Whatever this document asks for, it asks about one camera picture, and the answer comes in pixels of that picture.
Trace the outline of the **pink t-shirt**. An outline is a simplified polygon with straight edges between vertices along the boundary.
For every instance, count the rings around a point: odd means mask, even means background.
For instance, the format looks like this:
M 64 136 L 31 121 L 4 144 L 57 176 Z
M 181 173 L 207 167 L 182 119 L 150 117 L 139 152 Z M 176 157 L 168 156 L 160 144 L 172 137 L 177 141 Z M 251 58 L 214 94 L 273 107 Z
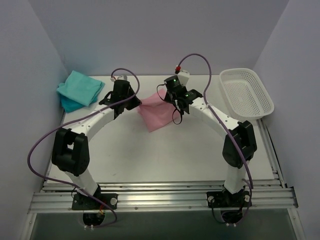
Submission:
M 173 114 L 174 110 L 172 104 L 162 101 L 158 94 L 154 93 L 141 100 L 137 112 L 141 115 L 147 130 L 153 132 L 171 123 L 173 119 L 177 122 L 181 119 L 178 111 Z

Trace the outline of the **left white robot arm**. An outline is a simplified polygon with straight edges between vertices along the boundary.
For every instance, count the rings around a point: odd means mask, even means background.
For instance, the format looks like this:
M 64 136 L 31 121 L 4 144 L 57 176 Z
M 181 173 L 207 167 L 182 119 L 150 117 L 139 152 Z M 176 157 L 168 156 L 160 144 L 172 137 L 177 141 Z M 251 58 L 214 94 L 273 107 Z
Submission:
M 124 110 L 130 111 L 142 104 L 134 94 L 127 76 L 121 75 L 114 80 L 113 90 L 98 103 L 93 116 L 56 131 L 51 162 L 79 187 L 78 193 L 84 196 L 82 202 L 90 210 L 100 206 L 101 188 L 88 169 L 89 142 Z

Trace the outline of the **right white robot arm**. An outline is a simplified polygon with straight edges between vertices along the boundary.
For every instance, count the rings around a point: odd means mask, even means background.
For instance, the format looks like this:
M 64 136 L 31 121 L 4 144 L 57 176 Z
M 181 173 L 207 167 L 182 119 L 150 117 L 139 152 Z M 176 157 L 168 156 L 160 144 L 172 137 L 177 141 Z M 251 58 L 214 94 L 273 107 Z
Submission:
M 165 100 L 179 110 L 187 113 L 217 132 L 224 140 L 222 156 L 228 164 L 224 188 L 223 203 L 234 206 L 240 201 L 239 192 L 245 185 L 245 177 L 253 183 L 249 170 L 249 161 L 257 150 L 253 125 L 249 121 L 241 122 L 220 111 L 207 100 L 206 92 L 201 94 L 195 89 L 187 90 L 181 77 L 171 76 L 164 80 Z

